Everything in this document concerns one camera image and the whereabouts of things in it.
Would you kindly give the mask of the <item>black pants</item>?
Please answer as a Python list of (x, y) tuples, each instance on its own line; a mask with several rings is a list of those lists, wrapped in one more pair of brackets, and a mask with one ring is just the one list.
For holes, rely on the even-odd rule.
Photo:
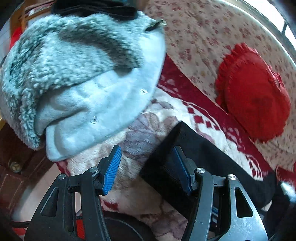
[(272, 216), (281, 218), (286, 213), (290, 200), (284, 195), (274, 172), (269, 172), (262, 181), (253, 179), (229, 156), (181, 121), (149, 156), (139, 175), (185, 218), (190, 216), (193, 200), (182, 190), (178, 180), (171, 153), (175, 146), (180, 146), (197, 167), (212, 175), (234, 174), (257, 210), (271, 203)]

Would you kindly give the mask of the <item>red and white floral blanket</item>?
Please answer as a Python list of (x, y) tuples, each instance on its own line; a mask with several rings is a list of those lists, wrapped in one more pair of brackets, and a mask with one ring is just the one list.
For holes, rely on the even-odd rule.
[(101, 199), (105, 212), (123, 213), (144, 222), (157, 240), (180, 240), (192, 201), (174, 173), (171, 150), (184, 154), (211, 174), (234, 174), (247, 191), (272, 240), (295, 240), (295, 198), (267, 159), (266, 146), (208, 99), (166, 58), (147, 108), (124, 130), (58, 164), (69, 175), (98, 164), (114, 145), (122, 161), (111, 192)]

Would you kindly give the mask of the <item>brown wooden cabinet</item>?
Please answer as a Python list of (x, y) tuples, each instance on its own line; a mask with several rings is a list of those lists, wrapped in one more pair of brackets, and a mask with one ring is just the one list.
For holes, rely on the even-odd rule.
[(1, 212), (10, 217), (26, 188), (36, 184), (52, 165), (44, 148), (38, 151), (28, 148), (13, 129), (4, 124), (1, 128)]

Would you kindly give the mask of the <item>floral beige quilt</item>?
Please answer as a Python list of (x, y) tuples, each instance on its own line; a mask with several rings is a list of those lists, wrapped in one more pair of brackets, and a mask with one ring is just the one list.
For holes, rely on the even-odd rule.
[[(214, 82), (223, 58), (236, 44), (245, 43), (281, 75), (295, 104), (295, 64), (274, 36), (246, 12), (224, 1), (150, 1), (146, 13), (163, 19), (167, 25), (168, 56), (189, 78), (193, 88), (206, 97), (216, 97)], [(253, 142), (253, 154), (247, 153), (249, 139), (235, 124), (211, 121), (198, 113), (197, 131), (251, 174), (262, 172), (259, 158), (271, 168), (291, 170), (295, 164), (295, 110), (292, 109), (281, 136), (266, 143)]]

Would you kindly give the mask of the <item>red heart-shaped pillow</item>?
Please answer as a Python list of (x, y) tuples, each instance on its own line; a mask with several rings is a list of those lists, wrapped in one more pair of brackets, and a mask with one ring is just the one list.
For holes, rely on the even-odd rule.
[(280, 136), (292, 104), (281, 79), (260, 54), (236, 44), (218, 68), (216, 103), (233, 116), (252, 140)]

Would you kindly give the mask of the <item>light blue fleece jacket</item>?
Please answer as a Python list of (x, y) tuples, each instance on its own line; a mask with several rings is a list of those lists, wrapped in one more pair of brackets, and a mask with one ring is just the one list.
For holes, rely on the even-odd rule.
[(106, 14), (34, 22), (1, 68), (1, 116), (50, 161), (75, 156), (126, 128), (162, 72), (164, 20)]

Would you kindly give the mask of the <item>black folded garment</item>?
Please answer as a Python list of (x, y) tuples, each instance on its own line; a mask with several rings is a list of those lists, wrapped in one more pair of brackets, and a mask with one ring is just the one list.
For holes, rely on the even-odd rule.
[(123, 21), (134, 20), (138, 17), (137, 9), (125, 1), (55, 1), (52, 14), (82, 17), (93, 14), (106, 14)]

